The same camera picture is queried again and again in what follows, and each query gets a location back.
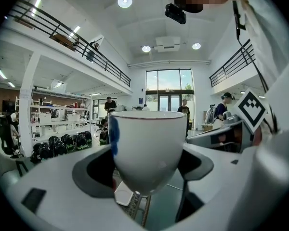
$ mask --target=glass door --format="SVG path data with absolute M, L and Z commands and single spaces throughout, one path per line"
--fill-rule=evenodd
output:
M 180 107 L 180 95 L 159 95 L 158 110 L 159 111 L 178 111 Z

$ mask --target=black camera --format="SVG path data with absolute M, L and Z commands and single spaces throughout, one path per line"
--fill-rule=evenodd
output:
M 182 9 L 172 3 L 166 5 L 165 15 L 180 24 L 186 23 L 186 14 Z

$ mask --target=balcony railing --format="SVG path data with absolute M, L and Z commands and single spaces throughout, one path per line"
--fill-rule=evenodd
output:
M 131 79 L 95 48 L 94 44 L 97 41 L 91 45 L 80 35 L 74 33 L 71 28 L 33 4 L 19 0 L 7 16 L 13 17 L 16 22 L 33 30 L 39 30 L 49 38 L 85 57 L 88 61 L 96 63 L 124 84 L 130 86 Z
M 250 39 L 246 41 L 243 47 L 250 54 L 252 60 L 255 60 L 254 48 L 250 42 Z M 211 86 L 216 86 L 250 63 L 251 60 L 249 56 L 241 47 L 223 66 L 221 66 L 213 75 L 210 76 Z

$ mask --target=round ceiling light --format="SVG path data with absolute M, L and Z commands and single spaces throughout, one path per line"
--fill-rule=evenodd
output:
M 143 52 L 148 53 L 150 52 L 150 50 L 151 50 L 150 46 L 147 46 L 147 45 L 143 46 Z
M 193 49 L 194 50 L 198 50 L 198 49 L 200 49 L 200 47 L 201 47 L 201 44 L 199 44 L 199 43 L 193 44 Z
M 131 6 L 132 3 L 133 3 L 132 0 L 118 0 L 118 5 L 121 8 L 128 8 Z

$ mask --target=white cup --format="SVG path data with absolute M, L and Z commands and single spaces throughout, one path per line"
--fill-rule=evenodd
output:
M 173 176 L 186 133 L 183 113 L 112 112 L 109 139 L 116 167 L 134 192 L 152 195 Z

